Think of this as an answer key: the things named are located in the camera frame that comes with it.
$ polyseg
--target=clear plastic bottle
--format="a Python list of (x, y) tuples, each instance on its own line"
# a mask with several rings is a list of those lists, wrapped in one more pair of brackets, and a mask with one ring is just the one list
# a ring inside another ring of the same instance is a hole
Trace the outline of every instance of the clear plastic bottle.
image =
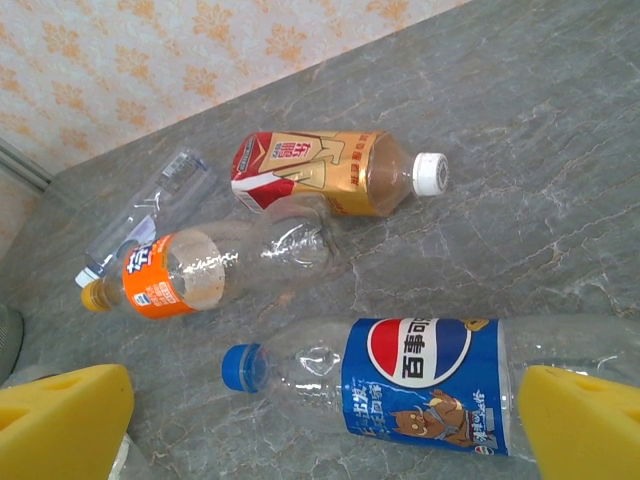
[(307, 287), (347, 264), (335, 228), (321, 195), (282, 198), (253, 225), (215, 222), (133, 248), (83, 289), (82, 302), (160, 319), (222, 306), (247, 289)]
[[(62, 370), (48, 365), (30, 365), (17, 370), (0, 388), (12, 388), (42, 378), (53, 377), (64, 373)], [(140, 449), (124, 434), (116, 458), (113, 461), (108, 480), (151, 480), (151, 470)]]
[[(421, 344), (425, 378), (403, 378), (406, 358), (419, 358), (411, 355)], [(394, 355), (400, 370), (393, 371)], [(531, 365), (640, 386), (640, 322), (597, 315), (355, 325), (310, 319), (262, 345), (231, 348), (222, 377), (229, 388), (259, 391), (293, 422), (320, 432), (533, 460), (514, 398)], [(358, 413), (368, 415), (366, 424)]]
[(123, 211), (85, 252), (86, 267), (76, 283), (102, 278), (109, 265), (136, 243), (175, 231), (211, 193), (216, 176), (201, 156), (181, 148), (151, 175)]
[(409, 194), (442, 194), (449, 168), (441, 153), (409, 155), (379, 132), (255, 132), (240, 146), (231, 188), (260, 212), (275, 199), (325, 195), (335, 213), (388, 216)]

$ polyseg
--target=red and gold bottle label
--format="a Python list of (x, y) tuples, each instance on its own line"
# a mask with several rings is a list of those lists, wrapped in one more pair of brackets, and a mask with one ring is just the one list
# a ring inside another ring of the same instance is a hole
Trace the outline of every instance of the red and gold bottle label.
[(159, 320), (195, 312), (177, 294), (169, 274), (169, 247), (174, 235), (133, 248), (123, 266), (127, 300), (141, 315)]
[(371, 151), (382, 132), (258, 132), (238, 150), (231, 188), (261, 212), (280, 197), (322, 193), (335, 213), (376, 215), (367, 191)]

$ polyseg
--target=yellow bottle cap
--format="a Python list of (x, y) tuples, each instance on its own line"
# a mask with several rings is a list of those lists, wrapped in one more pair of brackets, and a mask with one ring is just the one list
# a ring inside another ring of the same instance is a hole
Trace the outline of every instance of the yellow bottle cap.
[(82, 305), (90, 312), (108, 312), (111, 307), (104, 299), (103, 281), (94, 280), (82, 289)]

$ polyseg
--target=white bottle cap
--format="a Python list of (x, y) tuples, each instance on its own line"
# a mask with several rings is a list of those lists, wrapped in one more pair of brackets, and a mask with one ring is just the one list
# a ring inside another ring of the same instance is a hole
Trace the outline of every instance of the white bottle cap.
[(441, 153), (419, 153), (413, 162), (413, 191), (419, 197), (440, 195), (447, 189), (449, 165)]

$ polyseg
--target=yellow sponge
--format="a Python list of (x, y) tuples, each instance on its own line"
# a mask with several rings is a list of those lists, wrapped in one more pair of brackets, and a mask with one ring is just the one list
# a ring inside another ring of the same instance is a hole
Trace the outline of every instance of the yellow sponge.
[(0, 390), (0, 477), (104, 480), (133, 412), (121, 365)]
[(545, 479), (640, 478), (640, 389), (535, 366), (518, 408)]

